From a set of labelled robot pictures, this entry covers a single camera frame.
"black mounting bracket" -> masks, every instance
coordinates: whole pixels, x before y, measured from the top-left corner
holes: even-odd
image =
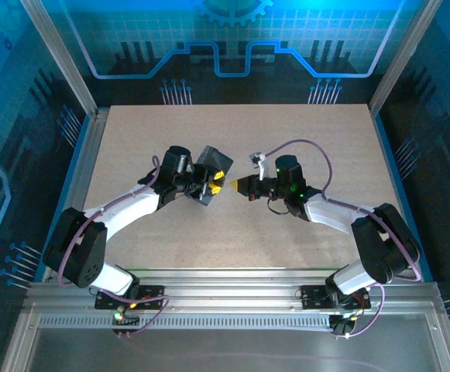
[[[327,293],[324,285],[302,285],[300,298],[303,310],[312,309],[338,309],[362,310],[371,308],[369,294],[365,288],[350,294],[341,292]]]
[[[135,300],[140,300],[143,298],[159,297],[164,295],[163,285],[139,285],[137,287],[137,292],[132,296]],[[121,302],[109,297],[106,293],[98,292],[95,296],[94,308],[96,310],[117,310],[119,306],[125,308],[130,308],[130,304],[126,302]],[[163,307],[163,300],[144,302],[142,304],[137,304],[131,310],[160,310]]]

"small white object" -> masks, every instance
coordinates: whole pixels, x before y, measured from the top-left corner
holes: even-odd
[[[259,180],[262,181],[265,177],[270,176],[270,164],[264,153],[253,153],[249,155],[250,161],[252,161],[252,166],[254,168],[259,167]],[[254,158],[259,158],[257,163],[254,162]]]

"beige work surface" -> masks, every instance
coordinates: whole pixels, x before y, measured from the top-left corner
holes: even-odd
[[[331,158],[328,195],[353,203],[397,205],[366,105],[112,106],[85,207],[128,191],[171,145],[196,160],[206,145],[235,163],[227,181],[257,173],[249,155],[288,140],[319,143]],[[312,146],[294,144],[307,184],[322,188],[328,168]],[[281,201],[272,206],[283,211]],[[274,215],[266,199],[248,201],[227,184],[208,207],[179,198],[127,226],[109,242],[106,260],[125,268],[338,268],[358,257],[351,236],[292,215]]]

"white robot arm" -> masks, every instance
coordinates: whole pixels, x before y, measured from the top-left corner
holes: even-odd
[[[266,197],[283,199],[288,212],[308,222],[322,223],[354,236],[360,259],[338,270],[326,281],[328,295],[350,295],[375,283],[385,284],[419,259],[419,246],[398,211],[389,204],[374,208],[334,201],[321,190],[306,185],[300,164],[293,155],[275,160],[277,177],[269,177],[266,156],[254,153],[252,164],[259,174],[233,181],[236,191],[250,201]],[[404,246],[402,253],[395,239],[375,221],[381,220]]]
[[[121,267],[105,262],[109,239],[178,196],[208,205],[221,190],[232,163],[213,147],[206,146],[195,164],[189,150],[170,147],[161,166],[121,197],[84,211],[63,211],[44,252],[44,263],[80,288],[92,286],[130,296],[139,281]]]

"glass panel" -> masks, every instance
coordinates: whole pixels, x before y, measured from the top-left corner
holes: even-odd
[[[76,120],[84,113],[20,2],[0,2],[0,363],[38,262],[21,242],[43,249]]]
[[[450,0],[442,2],[380,114],[431,272],[449,299]]]
[[[421,3],[45,2],[99,105],[368,102]]]

